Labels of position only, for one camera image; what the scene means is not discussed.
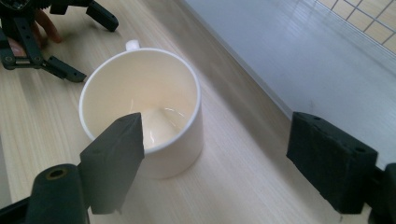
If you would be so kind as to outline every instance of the wooden table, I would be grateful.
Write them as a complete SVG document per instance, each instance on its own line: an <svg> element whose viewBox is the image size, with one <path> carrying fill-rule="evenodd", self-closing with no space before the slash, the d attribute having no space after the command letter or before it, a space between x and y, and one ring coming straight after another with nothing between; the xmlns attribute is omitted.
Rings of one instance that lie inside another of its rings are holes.
<svg viewBox="0 0 396 224"><path fill-rule="evenodd" d="M84 8L52 16L63 43L55 55L85 74L138 39L142 47L185 58L201 81L205 146L181 175L138 176L122 214L92 216L92 223L364 223L341 216L286 158L290 121L228 52L177 0L99 1L117 16L110 33ZM0 68L0 134L11 199L30 195L33 180L60 163L79 163L90 143L78 118L84 83L43 70Z"/></svg>

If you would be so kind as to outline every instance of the mug handle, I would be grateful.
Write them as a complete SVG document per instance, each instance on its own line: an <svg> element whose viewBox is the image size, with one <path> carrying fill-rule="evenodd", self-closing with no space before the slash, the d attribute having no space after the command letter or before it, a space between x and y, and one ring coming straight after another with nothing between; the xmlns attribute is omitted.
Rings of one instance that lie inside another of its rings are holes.
<svg viewBox="0 0 396 224"><path fill-rule="evenodd" d="M135 49L140 49L140 44L138 40L130 40L125 44L126 51L132 51Z"/></svg>

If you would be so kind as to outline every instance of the white mug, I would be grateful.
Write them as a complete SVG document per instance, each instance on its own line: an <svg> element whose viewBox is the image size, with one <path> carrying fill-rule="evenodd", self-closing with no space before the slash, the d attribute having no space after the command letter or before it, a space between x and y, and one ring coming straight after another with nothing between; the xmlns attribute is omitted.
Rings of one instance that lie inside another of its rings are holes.
<svg viewBox="0 0 396 224"><path fill-rule="evenodd" d="M85 133L94 140L114 120L142 114L145 159L139 175L166 178L190 167L203 147L201 89L191 67L176 54L139 48L100 65L79 100Z"/></svg>

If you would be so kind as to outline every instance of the mug rim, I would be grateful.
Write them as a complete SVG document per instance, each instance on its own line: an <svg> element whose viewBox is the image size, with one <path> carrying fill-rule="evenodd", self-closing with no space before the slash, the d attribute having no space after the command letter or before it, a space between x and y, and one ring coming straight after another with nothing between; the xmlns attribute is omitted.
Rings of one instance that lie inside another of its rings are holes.
<svg viewBox="0 0 396 224"><path fill-rule="evenodd" d="M125 50L124 52L121 52L119 54L114 55L113 57L107 59L104 63L102 63L99 67L97 67L93 73L90 75L90 77L88 78L88 80L85 82L84 87L82 89L80 98L79 98L79 102L78 102L78 114L79 114L79 120L80 123L82 125L82 128L84 129L85 134L88 135L88 137L93 141L96 137L93 136L93 134L91 133L91 131L88 129L87 124L85 123L85 119L83 116L83 103L84 103L84 96L85 96L85 92L89 86L89 84L91 83L91 81L94 79L94 77L96 76L96 74L107 64L109 64L111 61L116 60L119 57L124 56L125 54L129 54L129 53L136 53L138 51L157 51L157 52L161 52L167 55L170 55L174 58L176 58L177 60L179 60L180 62L182 62L187 69L190 71L193 79L194 79L194 83L195 83L195 88L196 88L196 94L197 94L197 99L196 99L196 103L194 106L194 110L192 112L192 115L189 119L189 121L186 123L186 125L183 127L183 129L176 134L175 136L173 136L171 139L159 144L156 147L151 147L151 148L145 148L145 155L148 154L152 154L155 153L157 151L160 151L162 149L165 149L167 147L169 147L170 145L174 144L176 142L176 140L180 139L180 137L185 134L185 132L191 127L191 125L194 123L194 121L196 120L198 113L200 113L201 111L201 85L198 79L198 76L195 74L194 70L192 69L192 67L181 57L179 57L178 55L176 55L175 53L169 52L167 50L164 49L155 49L155 48L140 48L140 49L131 49L131 50Z"/></svg>

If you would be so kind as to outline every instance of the finger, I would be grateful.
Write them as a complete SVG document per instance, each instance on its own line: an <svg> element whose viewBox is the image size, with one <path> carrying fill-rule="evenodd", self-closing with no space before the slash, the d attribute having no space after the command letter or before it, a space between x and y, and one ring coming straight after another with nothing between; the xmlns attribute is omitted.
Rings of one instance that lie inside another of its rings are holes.
<svg viewBox="0 0 396 224"><path fill-rule="evenodd" d="M35 21L43 27L49 39L55 43L60 43L62 41L61 36L58 33L55 25L50 20L50 17L42 10L35 11Z"/></svg>
<svg viewBox="0 0 396 224"><path fill-rule="evenodd" d="M45 39L40 33L40 29L38 29L37 23L33 23L32 25L32 33L35 36L35 42L37 43L38 47L41 48L41 46L44 44Z"/></svg>
<svg viewBox="0 0 396 224"><path fill-rule="evenodd" d="M9 46L14 53L14 56L26 56L26 52L24 51L23 47L14 39L8 39Z"/></svg>

